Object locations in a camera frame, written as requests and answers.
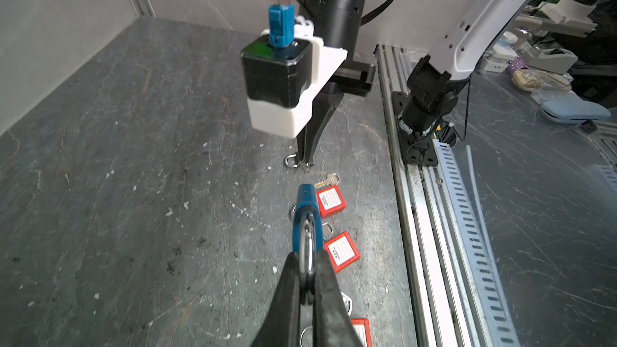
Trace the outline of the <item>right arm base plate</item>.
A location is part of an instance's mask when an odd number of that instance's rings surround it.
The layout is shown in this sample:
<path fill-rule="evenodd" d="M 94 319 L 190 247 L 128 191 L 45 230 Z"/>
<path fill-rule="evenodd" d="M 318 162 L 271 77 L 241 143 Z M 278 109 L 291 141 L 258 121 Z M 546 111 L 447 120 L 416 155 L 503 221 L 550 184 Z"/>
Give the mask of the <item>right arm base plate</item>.
<path fill-rule="evenodd" d="M 406 165 L 437 166 L 433 144 L 437 122 L 427 124 L 427 116 L 413 101 L 410 94 L 393 92 L 391 103 L 403 163 Z"/>

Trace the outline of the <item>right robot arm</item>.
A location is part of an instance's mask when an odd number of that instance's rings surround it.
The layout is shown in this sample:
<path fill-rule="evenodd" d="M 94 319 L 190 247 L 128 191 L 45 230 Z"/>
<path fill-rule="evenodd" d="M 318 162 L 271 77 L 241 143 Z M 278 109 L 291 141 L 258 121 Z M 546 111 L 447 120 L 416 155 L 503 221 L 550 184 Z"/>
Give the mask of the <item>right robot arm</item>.
<path fill-rule="evenodd" d="M 342 96 L 366 95 L 375 68 L 355 60 L 359 43 L 403 42 L 427 54 L 411 74 L 398 128 L 411 163 L 429 163 L 428 141 L 456 105 L 482 54 L 526 0 L 273 0 L 268 28 L 241 51 L 254 129 L 296 139 L 312 165 Z"/>

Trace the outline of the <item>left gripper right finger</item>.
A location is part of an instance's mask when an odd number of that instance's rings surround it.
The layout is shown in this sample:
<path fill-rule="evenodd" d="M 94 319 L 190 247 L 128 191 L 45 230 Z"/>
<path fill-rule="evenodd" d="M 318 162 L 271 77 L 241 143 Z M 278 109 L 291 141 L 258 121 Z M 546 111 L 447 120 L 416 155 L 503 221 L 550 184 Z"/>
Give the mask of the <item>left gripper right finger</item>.
<path fill-rule="evenodd" d="M 320 250 L 316 258 L 313 304 L 314 346 L 357 346 L 362 343 L 345 309 L 329 254 Z"/>

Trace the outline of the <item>red padlock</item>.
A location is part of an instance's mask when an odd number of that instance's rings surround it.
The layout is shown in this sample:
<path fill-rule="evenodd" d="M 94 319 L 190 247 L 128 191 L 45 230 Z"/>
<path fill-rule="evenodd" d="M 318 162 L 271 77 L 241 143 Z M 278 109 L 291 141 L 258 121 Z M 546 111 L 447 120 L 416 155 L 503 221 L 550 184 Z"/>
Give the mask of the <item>red padlock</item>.
<path fill-rule="evenodd" d="M 339 273 L 361 258 L 361 255 L 348 231 L 333 237 L 324 244 L 335 273 Z"/>
<path fill-rule="evenodd" d="M 371 325 L 367 318 L 352 319 L 351 323 L 363 347 L 372 347 Z M 313 326 L 305 327 L 300 334 L 300 346 L 313 345 Z"/>
<path fill-rule="evenodd" d="M 345 199 L 338 186 L 329 186 L 317 192 L 317 201 L 321 218 L 343 212 L 347 208 Z"/>

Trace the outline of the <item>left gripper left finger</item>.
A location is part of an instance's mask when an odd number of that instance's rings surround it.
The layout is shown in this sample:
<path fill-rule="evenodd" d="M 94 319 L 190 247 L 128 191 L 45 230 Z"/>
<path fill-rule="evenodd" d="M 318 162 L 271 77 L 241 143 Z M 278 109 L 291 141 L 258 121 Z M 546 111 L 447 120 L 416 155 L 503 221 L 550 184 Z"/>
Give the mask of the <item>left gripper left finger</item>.
<path fill-rule="evenodd" d="M 299 257 L 290 252 L 267 315 L 251 346 L 300 345 Z"/>

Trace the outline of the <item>blue padlock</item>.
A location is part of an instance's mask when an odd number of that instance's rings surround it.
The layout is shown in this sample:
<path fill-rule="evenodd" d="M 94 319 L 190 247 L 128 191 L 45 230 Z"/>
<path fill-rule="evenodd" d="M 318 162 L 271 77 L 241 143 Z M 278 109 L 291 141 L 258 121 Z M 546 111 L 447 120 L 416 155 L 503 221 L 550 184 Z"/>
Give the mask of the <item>blue padlock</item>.
<path fill-rule="evenodd" d="M 321 213 L 313 184 L 301 184 L 293 215 L 292 250 L 299 258 L 300 291 L 314 294 L 317 254 L 323 249 Z"/>

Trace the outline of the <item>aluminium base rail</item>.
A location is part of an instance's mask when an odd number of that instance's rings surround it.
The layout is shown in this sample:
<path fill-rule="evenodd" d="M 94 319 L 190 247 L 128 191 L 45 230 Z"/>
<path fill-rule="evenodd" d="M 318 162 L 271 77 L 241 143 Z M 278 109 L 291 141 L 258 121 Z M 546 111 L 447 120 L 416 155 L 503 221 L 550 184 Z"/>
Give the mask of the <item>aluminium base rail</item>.
<path fill-rule="evenodd" d="M 403 249 L 420 346 L 518 346 L 478 199 L 472 158 L 459 166 L 451 146 L 436 141 L 434 167 L 406 165 L 398 137 L 396 93 L 419 56 L 375 48 Z"/>

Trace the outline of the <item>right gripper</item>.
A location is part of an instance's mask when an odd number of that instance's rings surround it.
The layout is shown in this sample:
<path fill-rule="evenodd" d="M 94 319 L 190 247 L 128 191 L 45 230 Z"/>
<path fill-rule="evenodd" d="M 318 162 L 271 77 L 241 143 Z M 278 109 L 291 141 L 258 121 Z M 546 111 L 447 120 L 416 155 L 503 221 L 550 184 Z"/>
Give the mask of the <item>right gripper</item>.
<path fill-rule="evenodd" d="M 371 92 L 375 75 L 375 64 L 347 59 L 329 81 L 338 85 L 344 93 L 366 97 Z M 313 166 L 313 157 L 321 135 L 343 97 L 343 93 L 319 93 L 313 100 L 311 119 L 300 132 L 300 162 L 303 166 Z"/>

